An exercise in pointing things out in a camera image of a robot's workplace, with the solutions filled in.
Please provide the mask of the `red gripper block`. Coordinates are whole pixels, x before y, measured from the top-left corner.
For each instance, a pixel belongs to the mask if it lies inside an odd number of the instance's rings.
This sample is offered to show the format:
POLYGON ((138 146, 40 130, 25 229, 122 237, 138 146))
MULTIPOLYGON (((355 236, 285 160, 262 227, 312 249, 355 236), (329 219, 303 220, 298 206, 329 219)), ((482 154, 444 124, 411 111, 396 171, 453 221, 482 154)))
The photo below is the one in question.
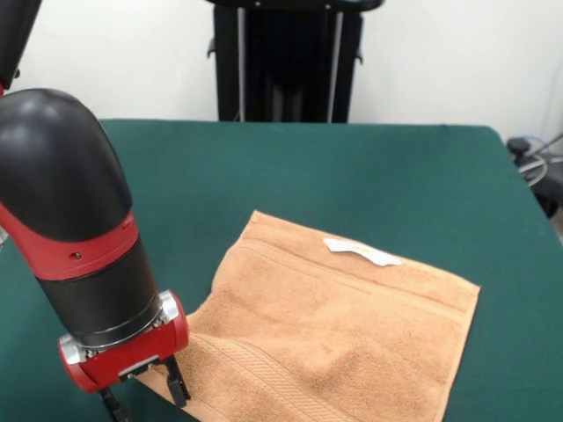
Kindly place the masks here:
POLYGON ((121 382, 149 364, 165 360, 167 386, 177 407, 185 407, 191 399, 173 354, 188 345, 189 329, 185 311, 170 290, 159 294, 157 319, 139 335, 108 348, 88 351, 71 335, 58 339, 62 364, 73 382, 84 392, 99 392, 109 418, 113 422, 130 422, 127 408, 113 395, 110 386, 121 382))

